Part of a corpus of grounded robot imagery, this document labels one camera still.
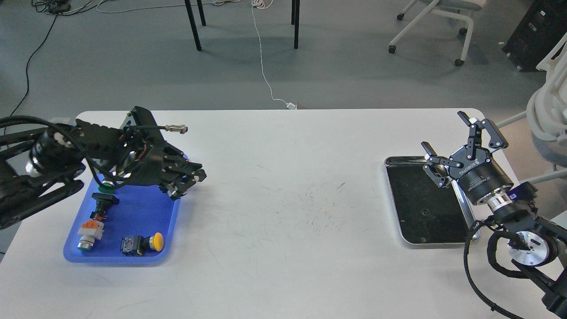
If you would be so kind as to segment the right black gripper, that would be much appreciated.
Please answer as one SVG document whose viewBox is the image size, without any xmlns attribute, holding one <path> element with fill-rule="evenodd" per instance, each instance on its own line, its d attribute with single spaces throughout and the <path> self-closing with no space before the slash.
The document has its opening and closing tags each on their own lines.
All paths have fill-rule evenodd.
<svg viewBox="0 0 567 319">
<path fill-rule="evenodd" d="M 427 153 L 423 170 L 437 187 L 448 188 L 453 178 L 472 204 L 484 204 L 490 193 L 508 192 L 513 182 L 493 160 L 490 151 L 481 147 L 482 131 L 489 134 L 489 147 L 492 149 L 507 148 L 509 143 L 494 121 L 485 118 L 473 122 L 464 111 L 458 111 L 457 114 L 469 127 L 466 146 L 446 158 L 439 157 L 428 142 L 422 141 L 421 146 Z"/>
</svg>

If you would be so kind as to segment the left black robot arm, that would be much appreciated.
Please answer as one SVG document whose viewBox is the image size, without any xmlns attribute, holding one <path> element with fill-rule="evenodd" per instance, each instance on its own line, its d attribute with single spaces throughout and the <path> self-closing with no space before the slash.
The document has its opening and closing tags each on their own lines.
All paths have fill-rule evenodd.
<svg viewBox="0 0 567 319">
<path fill-rule="evenodd" d="M 200 163 L 168 143 L 162 131 L 187 132 L 186 125 L 158 125 L 150 110 L 136 106 L 119 128 L 89 123 L 52 123 L 12 116 L 1 127 L 37 128 L 1 136 L 1 228 L 6 229 L 76 194 L 86 168 L 106 190 L 127 185 L 158 186 L 177 200 L 207 175 Z"/>
</svg>

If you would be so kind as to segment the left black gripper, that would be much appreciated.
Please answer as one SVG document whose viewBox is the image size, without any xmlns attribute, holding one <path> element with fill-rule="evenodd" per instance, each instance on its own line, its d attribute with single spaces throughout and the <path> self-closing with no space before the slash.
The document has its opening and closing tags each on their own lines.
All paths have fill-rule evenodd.
<svg viewBox="0 0 567 319">
<path fill-rule="evenodd" d="M 202 164 L 164 140 L 128 140 L 119 143 L 113 162 L 113 186 L 158 186 L 175 201 L 207 178 Z"/>
</svg>

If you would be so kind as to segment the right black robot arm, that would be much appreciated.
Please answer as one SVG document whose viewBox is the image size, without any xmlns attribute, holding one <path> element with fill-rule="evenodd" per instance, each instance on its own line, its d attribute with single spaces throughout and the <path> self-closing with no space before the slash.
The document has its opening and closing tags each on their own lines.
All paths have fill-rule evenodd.
<svg viewBox="0 0 567 319">
<path fill-rule="evenodd" d="M 450 183 L 464 192 L 473 205 L 486 204 L 492 214 L 476 220 L 469 227 L 463 263 L 470 286 L 492 311 L 509 319 L 517 315 L 496 305 L 474 284 L 470 276 L 468 254 L 470 242 L 482 227 L 492 231 L 486 254 L 489 265 L 506 277 L 528 279 L 537 285 L 544 296 L 541 301 L 557 317 L 567 316 L 566 271 L 552 279 L 539 270 L 559 255 L 560 244 L 565 244 L 565 228 L 537 214 L 537 189 L 530 182 L 514 186 L 512 180 L 496 163 L 493 153 L 508 147 L 508 142 L 490 119 L 472 119 L 459 111 L 460 119 L 469 128 L 466 144 L 449 157 L 440 157 L 424 141 L 427 152 L 424 172 L 437 184 L 447 188 Z"/>
</svg>

